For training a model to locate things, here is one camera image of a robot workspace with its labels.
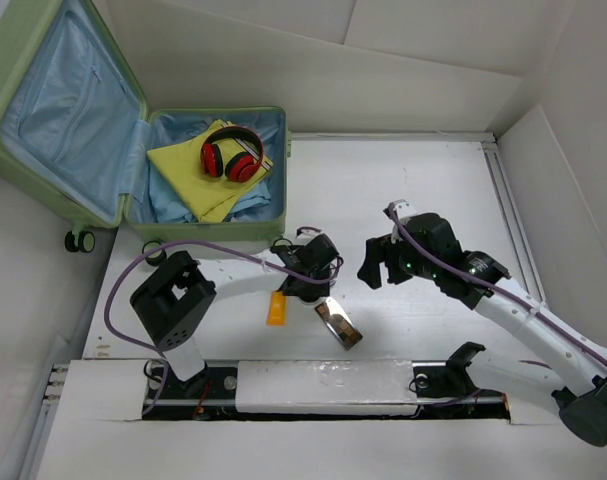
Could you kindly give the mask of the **yellow shorts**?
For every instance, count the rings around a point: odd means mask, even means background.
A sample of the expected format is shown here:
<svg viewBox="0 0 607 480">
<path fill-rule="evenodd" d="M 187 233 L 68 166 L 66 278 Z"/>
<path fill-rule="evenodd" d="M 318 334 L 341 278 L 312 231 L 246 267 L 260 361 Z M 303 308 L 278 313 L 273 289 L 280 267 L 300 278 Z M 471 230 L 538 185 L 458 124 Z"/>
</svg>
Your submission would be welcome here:
<svg viewBox="0 0 607 480">
<path fill-rule="evenodd" d="M 216 119 L 189 140 L 147 152 L 150 201 L 159 223 L 219 223 L 271 203 L 267 177 L 272 161 L 268 157 L 259 172 L 244 183 L 204 171 L 200 153 L 206 138 L 231 124 Z"/>
</svg>

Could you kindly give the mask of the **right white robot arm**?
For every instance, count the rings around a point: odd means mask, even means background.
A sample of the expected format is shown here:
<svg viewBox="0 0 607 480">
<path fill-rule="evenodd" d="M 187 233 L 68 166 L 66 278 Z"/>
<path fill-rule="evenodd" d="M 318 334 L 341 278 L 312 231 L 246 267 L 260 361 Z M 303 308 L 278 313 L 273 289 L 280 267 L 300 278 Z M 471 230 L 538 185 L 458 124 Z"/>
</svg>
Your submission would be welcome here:
<svg viewBox="0 0 607 480">
<path fill-rule="evenodd" d="M 367 240 L 359 280 L 371 289 L 413 278 L 431 282 L 538 358 L 510 361 L 468 342 L 447 360 L 448 387 L 459 394 L 489 389 L 512 395 L 557 414 L 585 443 L 607 446 L 607 348 L 535 300 L 493 257 L 463 249 L 445 218 L 418 214 L 404 201 L 390 203 L 384 212 L 394 227 Z"/>
</svg>

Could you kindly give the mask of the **green hard-shell suitcase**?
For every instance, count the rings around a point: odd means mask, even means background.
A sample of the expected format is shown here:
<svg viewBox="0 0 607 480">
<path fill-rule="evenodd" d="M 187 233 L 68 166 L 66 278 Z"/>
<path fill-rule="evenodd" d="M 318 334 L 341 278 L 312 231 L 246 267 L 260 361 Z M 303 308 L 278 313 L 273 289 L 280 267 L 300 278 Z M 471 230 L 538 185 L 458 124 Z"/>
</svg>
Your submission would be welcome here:
<svg viewBox="0 0 607 480">
<path fill-rule="evenodd" d="M 223 222 L 163 222 L 149 150 L 216 121 L 264 145 L 270 200 Z M 12 1 L 0 19 L 0 176 L 67 220 L 64 244 L 89 252 L 93 228 L 130 225 L 144 242 L 271 241 L 286 218 L 285 112 L 274 106 L 152 111 L 89 1 Z"/>
</svg>

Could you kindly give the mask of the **red black headphones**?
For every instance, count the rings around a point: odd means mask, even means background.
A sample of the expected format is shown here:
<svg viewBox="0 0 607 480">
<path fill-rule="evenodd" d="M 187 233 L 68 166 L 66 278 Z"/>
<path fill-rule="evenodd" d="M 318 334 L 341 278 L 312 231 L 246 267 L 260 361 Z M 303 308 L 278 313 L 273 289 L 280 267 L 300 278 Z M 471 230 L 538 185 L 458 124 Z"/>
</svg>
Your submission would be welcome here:
<svg viewBox="0 0 607 480">
<path fill-rule="evenodd" d="M 235 150 L 225 153 L 223 141 L 237 143 Z M 236 183 L 248 182 L 261 168 L 264 146 L 260 137 L 245 127 L 225 126 L 209 134 L 200 150 L 203 172 L 212 178 L 225 176 Z"/>
</svg>

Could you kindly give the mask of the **orange tube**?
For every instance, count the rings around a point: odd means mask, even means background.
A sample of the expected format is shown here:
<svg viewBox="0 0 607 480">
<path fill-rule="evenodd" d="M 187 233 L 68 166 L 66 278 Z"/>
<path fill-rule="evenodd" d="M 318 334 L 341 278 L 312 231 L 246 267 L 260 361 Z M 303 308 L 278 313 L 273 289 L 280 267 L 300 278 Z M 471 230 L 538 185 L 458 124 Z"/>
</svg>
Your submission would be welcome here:
<svg viewBox="0 0 607 480">
<path fill-rule="evenodd" d="M 287 319 L 287 297 L 281 291 L 274 291 L 266 317 L 266 324 L 273 327 L 285 326 Z"/>
</svg>

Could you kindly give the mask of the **light blue cloth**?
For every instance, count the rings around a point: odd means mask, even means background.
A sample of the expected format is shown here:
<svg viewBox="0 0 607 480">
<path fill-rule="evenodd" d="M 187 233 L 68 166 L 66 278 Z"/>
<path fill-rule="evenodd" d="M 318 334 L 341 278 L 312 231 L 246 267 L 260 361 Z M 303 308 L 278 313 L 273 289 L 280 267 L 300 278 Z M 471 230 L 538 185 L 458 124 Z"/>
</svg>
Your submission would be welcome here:
<svg viewBox="0 0 607 480">
<path fill-rule="evenodd" d="M 202 174 L 167 180 L 155 168 L 149 176 L 149 194 L 158 223 L 223 222 L 272 200 L 266 181 L 246 187 Z"/>
</svg>

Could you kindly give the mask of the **eyeshadow palette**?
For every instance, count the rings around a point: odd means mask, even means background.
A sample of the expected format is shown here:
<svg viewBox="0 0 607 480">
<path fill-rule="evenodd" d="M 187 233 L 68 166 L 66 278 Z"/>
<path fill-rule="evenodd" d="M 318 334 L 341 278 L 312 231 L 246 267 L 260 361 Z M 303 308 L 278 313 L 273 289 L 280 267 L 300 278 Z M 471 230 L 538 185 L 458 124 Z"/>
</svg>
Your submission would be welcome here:
<svg viewBox="0 0 607 480">
<path fill-rule="evenodd" d="M 347 312 L 334 298 L 325 298 L 314 310 L 344 350 L 349 351 L 363 339 Z"/>
</svg>

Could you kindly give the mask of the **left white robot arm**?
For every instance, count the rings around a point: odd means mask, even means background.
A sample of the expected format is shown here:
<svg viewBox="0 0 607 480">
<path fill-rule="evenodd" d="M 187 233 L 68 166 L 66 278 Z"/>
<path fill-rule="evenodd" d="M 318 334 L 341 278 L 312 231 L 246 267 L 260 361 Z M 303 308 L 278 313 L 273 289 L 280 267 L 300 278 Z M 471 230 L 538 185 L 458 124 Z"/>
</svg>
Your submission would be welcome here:
<svg viewBox="0 0 607 480">
<path fill-rule="evenodd" d="M 330 294 L 342 257 L 325 234 L 304 244 L 275 243 L 249 255 L 227 250 L 222 260 L 197 260 L 186 250 L 167 257 L 131 295 L 130 305 L 169 364 L 171 384 L 194 398 L 209 369 L 194 334 L 217 301 L 257 292 L 280 292 L 315 304 Z"/>
</svg>

